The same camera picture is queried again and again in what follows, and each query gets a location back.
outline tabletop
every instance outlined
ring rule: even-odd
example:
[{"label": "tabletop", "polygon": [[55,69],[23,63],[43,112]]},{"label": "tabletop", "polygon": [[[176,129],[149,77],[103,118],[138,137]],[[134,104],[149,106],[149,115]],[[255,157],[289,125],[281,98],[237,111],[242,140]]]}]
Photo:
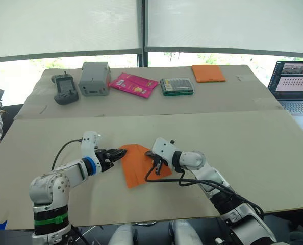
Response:
[{"label": "tabletop", "polygon": [[[303,208],[303,130],[284,110],[23,119],[0,144],[0,222],[7,220],[7,229],[33,228],[30,182],[50,171],[65,142],[88,130],[102,135],[100,148],[151,148],[157,137],[173,139],[182,151],[203,152],[239,194],[265,212]],[[74,143],[57,165],[81,157]],[[75,226],[214,216],[218,212],[198,186],[146,183],[128,189],[119,162],[70,192]]]},{"label": "tabletop", "polygon": [[51,76],[67,71],[78,84],[81,69],[47,69],[37,82],[32,94],[15,119],[166,115],[207,112],[256,111],[282,109],[268,89],[258,80],[247,65],[219,66],[226,82],[197,83],[191,66],[152,68],[111,68],[111,79],[122,72],[160,81],[162,78],[190,78],[195,94],[163,96],[158,85],[150,98],[111,88],[108,96],[85,97],[68,105],[54,101],[55,84]]}]

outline laptop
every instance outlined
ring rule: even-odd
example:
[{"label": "laptop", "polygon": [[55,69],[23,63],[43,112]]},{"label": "laptop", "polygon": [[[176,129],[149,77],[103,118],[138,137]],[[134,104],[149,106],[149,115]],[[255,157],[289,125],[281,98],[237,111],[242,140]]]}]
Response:
[{"label": "laptop", "polygon": [[278,61],[268,89],[303,128],[303,61]]}]

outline green band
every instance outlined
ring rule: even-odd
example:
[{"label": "green band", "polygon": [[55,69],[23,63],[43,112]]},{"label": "green band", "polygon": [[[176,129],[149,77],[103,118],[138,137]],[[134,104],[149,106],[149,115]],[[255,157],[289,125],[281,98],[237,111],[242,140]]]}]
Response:
[{"label": "green band", "polygon": [[63,215],[56,216],[55,218],[50,218],[47,220],[35,220],[35,226],[43,226],[43,225],[48,225],[48,224],[60,224],[67,217],[68,217],[68,213],[65,213]]}]

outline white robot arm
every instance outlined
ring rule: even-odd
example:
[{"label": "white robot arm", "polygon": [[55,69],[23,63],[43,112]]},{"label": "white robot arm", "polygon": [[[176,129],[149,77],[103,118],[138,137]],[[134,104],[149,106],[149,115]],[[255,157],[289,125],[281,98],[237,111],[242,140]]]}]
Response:
[{"label": "white robot arm", "polygon": [[220,218],[229,226],[231,238],[236,244],[256,245],[276,242],[274,234],[256,214],[250,205],[251,202],[233,191],[219,171],[207,163],[203,153],[181,152],[173,144],[174,141],[156,139],[149,153],[154,158],[156,174],[162,163],[165,163],[171,170],[183,173],[183,169],[187,169],[192,171],[198,180],[205,181],[205,184],[199,185],[220,213]]},{"label": "white robot arm", "polygon": [[67,206],[70,190],[89,176],[108,170],[126,153],[126,150],[118,149],[98,150],[99,139],[96,132],[85,132],[81,144],[82,159],[65,163],[31,182],[29,195],[33,201],[35,222],[33,245],[72,243]]}]

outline pink package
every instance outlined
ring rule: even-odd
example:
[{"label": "pink package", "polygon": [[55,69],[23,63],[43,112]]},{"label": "pink package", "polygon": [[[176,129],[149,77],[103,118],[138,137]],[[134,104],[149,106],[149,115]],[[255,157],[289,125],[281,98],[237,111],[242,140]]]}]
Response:
[{"label": "pink package", "polygon": [[121,73],[110,86],[140,97],[149,98],[158,82],[128,73]]}]

